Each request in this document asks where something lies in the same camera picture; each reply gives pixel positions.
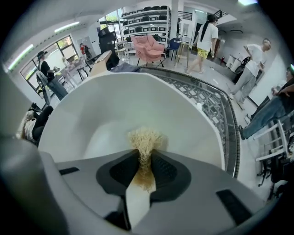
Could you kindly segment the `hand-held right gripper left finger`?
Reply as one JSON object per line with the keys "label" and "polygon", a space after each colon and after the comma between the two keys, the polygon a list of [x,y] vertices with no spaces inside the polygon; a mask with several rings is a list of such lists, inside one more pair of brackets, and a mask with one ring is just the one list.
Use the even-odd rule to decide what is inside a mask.
{"label": "hand-held right gripper left finger", "polygon": [[90,159],[57,163],[74,194],[106,221],[129,231],[126,190],[139,168],[139,152],[126,150]]}

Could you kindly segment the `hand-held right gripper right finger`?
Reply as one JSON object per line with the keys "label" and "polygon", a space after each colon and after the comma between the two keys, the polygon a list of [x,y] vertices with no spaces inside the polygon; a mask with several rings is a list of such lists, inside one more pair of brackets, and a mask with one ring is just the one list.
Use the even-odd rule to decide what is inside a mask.
{"label": "hand-held right gripper right finger", "polygon": [[138,235],[216,235],[252,217],[263,201],[220,168],[178,154],[152,152],[156,190],[133,228]]}

